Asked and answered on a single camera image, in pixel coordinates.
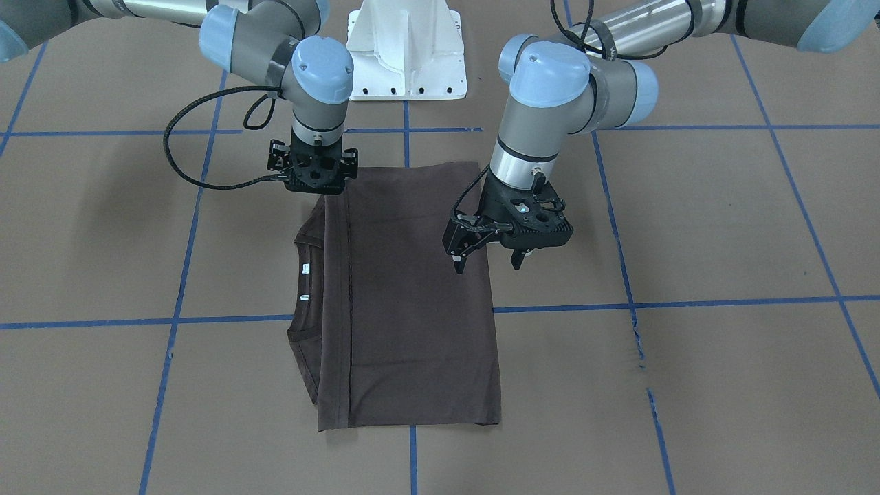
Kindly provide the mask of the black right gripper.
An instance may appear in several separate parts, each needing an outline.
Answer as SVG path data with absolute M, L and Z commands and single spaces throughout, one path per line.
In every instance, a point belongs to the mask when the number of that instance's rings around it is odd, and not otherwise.
M 348 181 L 358 178 L 358 150 L 343 149 L 342 139 L 324 144 L 316 138 L 309 144 L 296 135 L 290 144 L 272 139 L 267 169 L 274 181 Z

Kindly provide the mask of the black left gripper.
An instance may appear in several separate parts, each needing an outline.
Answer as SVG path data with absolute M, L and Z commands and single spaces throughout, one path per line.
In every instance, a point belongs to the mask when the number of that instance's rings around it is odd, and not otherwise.
M 525 190 L 537 193 L 544 185 L 544 173 L 532 172 L 531 178 L 531 185 Z M 474 215 L 465 214 L 458 207 L 480 181 L 483 185 L 477 212 Z M 509 186 L 500 179 L 494 178 L 491 173 L 481 172 L 453 204 L 442 241 L 445 253 L 452 257 L 456 273 L 464 273 L 466 257 L 492 242 L 502 244 L 502 234 L 513 230 L 511 223 L 504 222 L 508 216 L 503 211 L 502 187 Z M 512 250 L 510 264 L 513 269 L 521 269 L 525 258 L 530 256 L 533 250 L 533 248 Z

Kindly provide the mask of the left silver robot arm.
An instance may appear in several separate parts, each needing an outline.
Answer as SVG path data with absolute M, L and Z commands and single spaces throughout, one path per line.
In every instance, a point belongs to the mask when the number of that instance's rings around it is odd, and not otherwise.
M 462 274 L 475 251 L 500 243 L 520 267 L 574 229 L 549 178 L 567 135 L 620 129 L 653 111 L 658 81 L 647 60 L 690 37 L 726 32 L 802 52 L 848 46 L 878 14 L 877 1 L 641 1 L 553 36 L 520 34 L 498 72 L 509 98 L 474 215 L 454 206 L 444 250 Z

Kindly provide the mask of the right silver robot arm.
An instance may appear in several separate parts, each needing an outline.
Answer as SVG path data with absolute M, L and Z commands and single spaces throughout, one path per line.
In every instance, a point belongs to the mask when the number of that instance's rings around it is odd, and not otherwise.
M 248 81 L 246 91 L 292 103 L 290 144 L 271 141 L 261 181 L 339 194 L 358 175 L 358 152 L 342 146 L 354 60 L 335 38 L 320 36 L 329 13 L 327 1 L 3 1 L 2 60 L 92 19 L 194 26 L 202 56 Z

